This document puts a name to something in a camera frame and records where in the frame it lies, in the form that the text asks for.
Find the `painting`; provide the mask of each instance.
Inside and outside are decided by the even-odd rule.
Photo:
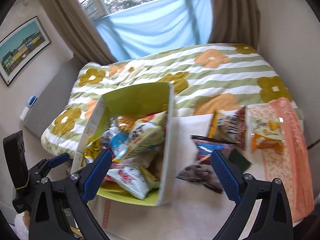
[[[0,42],[0,74],[7,86],[48,44],[50,39],[38,17],[25,22]]]

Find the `green object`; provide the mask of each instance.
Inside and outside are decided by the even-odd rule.
[[[229,161],[232,164],[237,165],[242,173],[244,173],[251,166],[251,162],[244,158],[236,149],[233,149],[230,153]]]

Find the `screw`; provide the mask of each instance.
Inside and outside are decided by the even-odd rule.
[[[246,180],[252,180],[252,179],[253,179],[253,176],[252,176],[251,174],[249,174],[249,173],[246,173],[246,174],[244,175],[244,178],[245,178]]]
[[[41,179],[41,183],[42,184],[46,184],[48,182],[48,180],[49,179],[47,177],[44,177],[44,178]]]
[[[80,177],[80,176],[79,176],[78,173],[74,173],[74,174],[71,174],[71,175],[70,175],[70,179],[71,179],[71,180],[77,180],[77,179],[79,179],[79,177]]]
[[[281,181],[281,179],[275,178],[275,183],[276,183],[276,184],[281,184],[282,181]]]

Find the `green striped blanket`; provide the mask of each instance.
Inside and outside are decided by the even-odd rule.
[[[172,82],[178,116],[233,111],[291,95],[262,56],[244,44],[205,44],[101,66],[88,63],[79,72],[70,100],[41,137],[54,155],[78,150],[88,119],[101,95],[147,82]],[[292,101],[298,117],[296,104]]]

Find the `blue sheet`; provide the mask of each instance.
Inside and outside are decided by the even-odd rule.
[[[95,20],[118,61],[207,43],[210,0],[154,0]]]

